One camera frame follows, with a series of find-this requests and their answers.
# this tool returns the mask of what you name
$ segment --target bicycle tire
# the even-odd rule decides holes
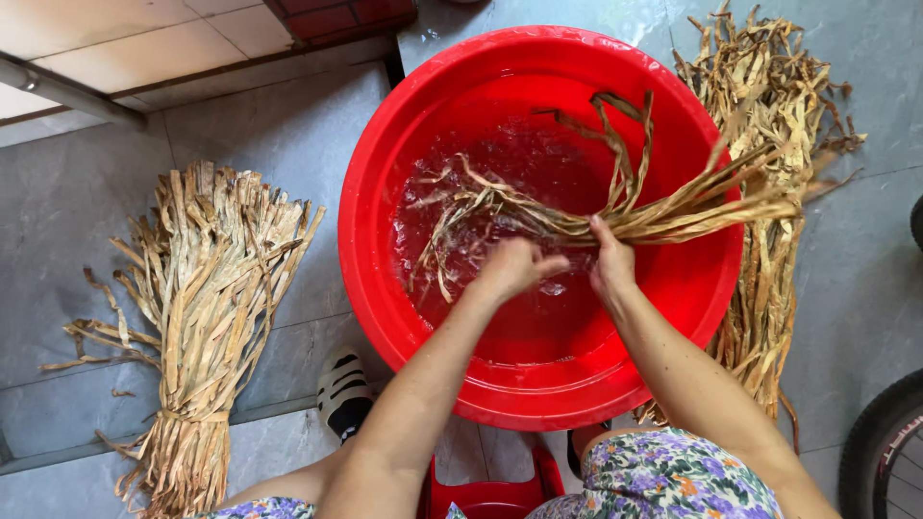
[[[910,210],[910,234],[917,241],[917,247],[923,250],[923,197],[920,197]]]
[[[915,422],[915,417],[916,428],[910,434],[902,431]],[[875,497],[875,492],[881,491],[877,485],[883,477],[886,485],[892,455],[921,428],[923,369],[903,377],[876,396],[849,431],[840,460],[838,489],[844,519],[885,519],[883,502]]]

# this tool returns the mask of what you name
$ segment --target floral skirt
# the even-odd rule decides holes
[[[676,428],[632,432],[594,446],[583,460],[583,493],[536,508],[527,519],[683,517],[781,519],[773,492],[740,460]],[[268,498],[196,519],[310,519],[315,506]],[[448,519],[463,519],[454,504]]]

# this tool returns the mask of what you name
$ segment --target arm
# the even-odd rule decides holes
[[[525,239],[500,242],[442,326],[372,407],[318,517],[414,516],[429,457],[487,323],[508,299],[568,266],[562,256],[543,259]]]
[[[681,333],[635,284],[634,251],[598,218],[591,283],[632,362],[670,423],[740,458],[775,492],[786,517],[838,517],[773,422],[737,380]]]

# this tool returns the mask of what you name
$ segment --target bundle of dried vegetables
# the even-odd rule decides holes
[[[767,143],[779,149],[791,143],[765,165],[773,172],[767,178],[790,192],[804,193],[802,201],[808,201],[843,184],[814,176],[830,155],[855,150],[866,135],[856,133],[850,117],[844,127],[833,103],[833,89],[848,96],[849,83],[830,81],[830,64],[808,56],[801,48],[802,29],[791,21],[754,21],[758,7],[753,7],[746,26],[739,30],[726,10],[726,0],[711,14],[712,26],[689,17],[701,31],[701,48],[691,62],[674,51],[677,72],[719,128],[737,124],[741,101],[752,100],[743,131],[730,142],[731,158],[746,156]],[[821,120],[828,118],[831,124],[823,131]],[[743,189],[749,195],[765,186],[748,181]],[[780,399],[793,419],[796,416],[779,390],[779,376],[792,341],[796,305],[792,273],[803,227],[803,218],[747,223],[737,290],[709,349],[773,420]],[[640,409],[640,415],[655,421],[662,418],[653,404]]]
[[[228,167],[216,172],[207,162],[190,164],[184,174],[162,175],[154,225],[146,216],[129,219],[133,247],[110,240],[134,263],[127,267],[130,277],[116,271],[114,278],[160,338],[130,330],[109,287],[96,283],[87,269],[88,281],[105,293],[118,325],[75,320],[65,330],[75,338],[78,360],[42,366],[127,357],[162,372],[162,409],[150,431],[131,444],[113,445],[138,461],[118,479],[115,494],[128,501],[129,510],[137,490],[148,494],[142,518],[183,517],[210,510],[224,498],[228,414],[323,218],[321,206],[309,225],[310,201],[289,202],[287,193],[260,184],[260,178]],[[123,354],[87,356],[84,337]]]
[[[651,163],[653,93],[646,92],[644,106],[640,109],[611,92],[597,92],[590,103],[602,122],[602,132],[587,127],[557,109],[533,112],[553,114],[562,125],[587,139],[603,141],[612,151],[615,168],[609,184],[608,201],[596,214],[609,225],[618,239],[631,244],[679,243],[736,223],[763,218],[792,218],[800,214],[800,193],[792,191],[784,183],[762,178],[766,174],[764,166],[781,155],[781,151],[772,151],[774,143],[765,143],[746,153],[739,153],[735,160],[724,167],[716,167],[726,149],[726,140],[738,139],[735,125],[725,128],[724,137],[714,144],[707,163],[695,178],[668,197],[636,207]],[[606,104],[640,123],[643,128],[644,144],[637,172],[632,168],[625,141],[609,122],[605,112]],[[435,272],[435,276],[426,276],[426,279],[435,277],[442,296],[447,302],[452,302],[448,285],[454,282],[456,275],[447,268],[446,258],[458,245],[454,238],[455,231],[475,216],[487,215],[522,234],[540,239],[550,238],[561,247],[596,245],[590,233],[588,217],[548,207],[507,184],[494,172],[487,171],[483,175],[476,173],[463,154],[458,153],[457,157],[465,173],[462,177],[473,182],[470,185],[459,182],[447,186],[429,199],[415,203],[417,206],[437,202],[444,205],[433,233],[411,273],[408,286],[411,292],[418,271]],[[426,172],[430,176],[416,181],[449,184],[446,179],[450,178],[451,172],[452,163],[440,173]],[[750,189],[741,200],[725,200],[728,189],[739,186],[747,179],[757,178],[764,188]]]

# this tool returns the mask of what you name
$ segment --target hand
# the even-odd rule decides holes
[[[501,240],[466,290],[487,294],[501,305],[546,277],[570,268],[567,258],[544,258],[542,249],[525,238]]]
[[[612,236],[597,215],[590,218],[590,231],[599,240],[599,260],[590,271],[590,286],[613,315],[621,297],[638,288],[634,277],[634,249]]]

